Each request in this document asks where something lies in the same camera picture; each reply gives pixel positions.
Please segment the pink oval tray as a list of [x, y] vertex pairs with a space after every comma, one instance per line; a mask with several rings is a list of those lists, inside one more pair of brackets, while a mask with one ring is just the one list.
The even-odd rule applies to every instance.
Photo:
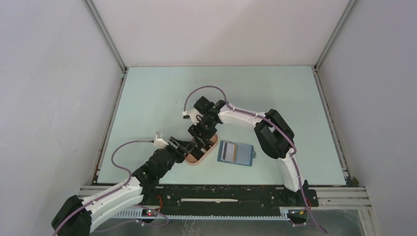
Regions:
[[218, 145], [218, 140], [219, 140], [218, 135], [214, 134], [211, 137], [211, 140], [213, 141], [213, 147], [208, 151], [207, 154], [205, 154], [199, 161], [186, 161], [186, 163], [188, 163], [189, 165], [196, 166], [202, 163], [207, 157], [209, 157]]

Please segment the gold credit card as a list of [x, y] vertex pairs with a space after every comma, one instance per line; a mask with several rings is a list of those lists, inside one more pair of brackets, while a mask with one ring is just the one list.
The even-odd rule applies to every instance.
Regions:
[[232, 162], [233, 162], [233, 163], [235, 163], [235, 162], [236, 162], [237, 149], [238, 149], [237, 144], [234, 144], [233, 156], [232, 156]]

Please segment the blue card holder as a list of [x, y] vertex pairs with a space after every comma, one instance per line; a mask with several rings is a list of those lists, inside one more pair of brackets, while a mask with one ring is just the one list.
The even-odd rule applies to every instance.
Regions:
[[218, 162], [235, 164], [235, 165], [243, 165], [243, 166], [252, 166], [253, 159], [256, 157], [256, 152], [252, 145], [234, 143], [234, 144], [237, 144], [238, 149], [237, 149], [236, 162], [233, 163], [233, 162], [226, 162], [222, 160], [223, 145], [225, 142], [233, 143], [229, 141], [220, 142], [219, 153], [218, 153], [218, 158], [217, 158]]

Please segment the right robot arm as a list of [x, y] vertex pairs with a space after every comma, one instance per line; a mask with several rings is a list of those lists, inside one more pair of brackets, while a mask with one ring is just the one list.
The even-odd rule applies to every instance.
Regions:
[[304, 178], [301, 176], [294, 155], [295, 134], [283, 117], [274, 109], [266, 113], [238, 108], [225, 100], [213, 103], [204, 96], [194, 104], [193, 109], [182, 111], [183, 118], [189, 118], [192, 125], [188, 129], [193, 139], [200, 145], [211, 142], [218, 124], [232, 124], [256, 134], [262, 151], [280, 163], [286, 199], [294, 206], [300, 205], [306, 198], [302, 189]]

